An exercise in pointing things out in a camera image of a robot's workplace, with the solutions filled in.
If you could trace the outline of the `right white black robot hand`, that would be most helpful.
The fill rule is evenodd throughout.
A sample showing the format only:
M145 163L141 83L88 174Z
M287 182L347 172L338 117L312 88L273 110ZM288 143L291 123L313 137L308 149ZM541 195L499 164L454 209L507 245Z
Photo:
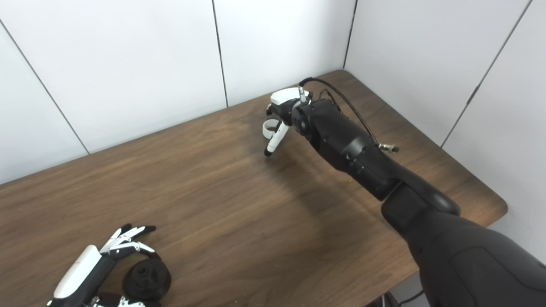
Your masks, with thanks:
M262 124L262 134L269 140L264 150L265 156L269 157L275 152L288 132L292 125L292 110L310 101L311 97L312 93L302 87L282 89L271 95L266 115L274 114L279 119L269 119Z

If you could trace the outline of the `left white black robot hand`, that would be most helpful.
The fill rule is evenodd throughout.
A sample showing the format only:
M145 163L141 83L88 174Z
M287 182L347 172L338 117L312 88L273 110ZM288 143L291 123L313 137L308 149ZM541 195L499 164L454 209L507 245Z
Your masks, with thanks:
M152 248L137 238L156 230L156 226L119 227L101 249L88 245L57 284L47 307L151 307L156 304L129 299L125 295L100 294L99 288L122 259L141 253L159 258Z

